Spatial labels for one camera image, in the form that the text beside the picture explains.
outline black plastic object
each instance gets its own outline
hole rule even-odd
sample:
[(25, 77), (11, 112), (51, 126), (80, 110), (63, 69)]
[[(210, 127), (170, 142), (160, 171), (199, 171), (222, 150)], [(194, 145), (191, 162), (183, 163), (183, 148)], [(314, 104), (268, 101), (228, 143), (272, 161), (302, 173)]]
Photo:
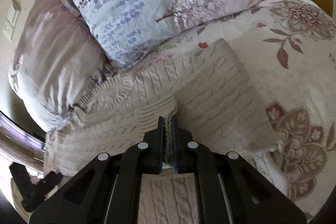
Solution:
[(52, 171), (35, 185), (31, 182), (30, 176), (24, 165), (14, 162), (9, 167), (9, 170), (22, 195), (22, 207), (29, 213), (43, 203), (46, 195), (60, 183), (63, 178), (61, 173), (56, 174)]
[[(176, 172), (195, 176), (199, 224), (306, 224), (302, 211), (236, 152), (211, 152), (176, 117), (171, 129)], [(162, 171), (164, 134), (160, 117), (157, 129), (125, 153), (99, 154), (29, 224), (136, 224), (142, 174)]]

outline beige knitted sweater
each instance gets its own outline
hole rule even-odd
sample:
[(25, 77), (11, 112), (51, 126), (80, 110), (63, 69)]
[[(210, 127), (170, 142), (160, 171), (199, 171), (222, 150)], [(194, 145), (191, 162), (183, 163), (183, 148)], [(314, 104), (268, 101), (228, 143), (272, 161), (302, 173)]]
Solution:
[[(258, 157), (279, 142), (244, 67), (218, 40), (206, 51), (117, 75), (79, 100), (70, 123), (47, 137), (45, 172), (73, 176), (97, 154), (123, 153), (142, 141), (159, 116), (169, 130), (175, 113), (180, 128), (221, 154)], [(171, 147), (170, 134), (166, 145)], [(197, 223), (192, 175), (144, 175), (141, 193), (139, 223)]]

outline bed sheet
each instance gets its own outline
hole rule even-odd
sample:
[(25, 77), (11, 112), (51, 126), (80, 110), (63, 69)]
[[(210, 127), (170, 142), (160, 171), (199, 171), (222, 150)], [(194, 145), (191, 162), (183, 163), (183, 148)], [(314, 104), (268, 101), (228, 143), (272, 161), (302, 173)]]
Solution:
[[(224, 38), (245, 64), (283, 138), (272, 157), (287, 177), (288, 197), (307, 219), (320, 210), (336, 181), (336, 26), (312, 4), (287, 0), (221, 18), (170, 39), (133, 68), (151, 71)], [(148, 81), (155, 81), (154, 74)]]

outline cable knit pattern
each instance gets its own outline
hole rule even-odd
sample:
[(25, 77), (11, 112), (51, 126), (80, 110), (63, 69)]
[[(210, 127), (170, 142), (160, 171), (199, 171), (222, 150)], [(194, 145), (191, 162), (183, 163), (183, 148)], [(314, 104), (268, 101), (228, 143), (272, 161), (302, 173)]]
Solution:
[[(170, 117), (211, 150), (242, 156), (274, 150), (278, 139), (244, 67), (224, 40), (140, 72), (128, 72), (75, 105), (73, 119), (46, 145), (45, 172), (74, 175), (98, 153), (124, 152), (166, 119), (166, 155), (172, 156)], [(144, 175), (139, 223), (197, 223), (193, 175), (165, 170)]]

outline beige wall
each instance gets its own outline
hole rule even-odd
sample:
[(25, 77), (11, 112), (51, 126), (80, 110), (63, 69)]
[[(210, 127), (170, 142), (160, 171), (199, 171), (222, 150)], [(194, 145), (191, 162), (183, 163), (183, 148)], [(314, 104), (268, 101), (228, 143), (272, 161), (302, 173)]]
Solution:
[(21, 13), (17, 21), (12, 41), (2, 33), (4, 22), (12, 0), (0, 0), (0, 110), (12, 118), (24, 129), (33, 132), (41, 130), (27, 113), (23, 101), (11, 90), (8, 82), (8, 68), (13, 52), (20, 39), (29, 10), (35, 0), (18, 0)]

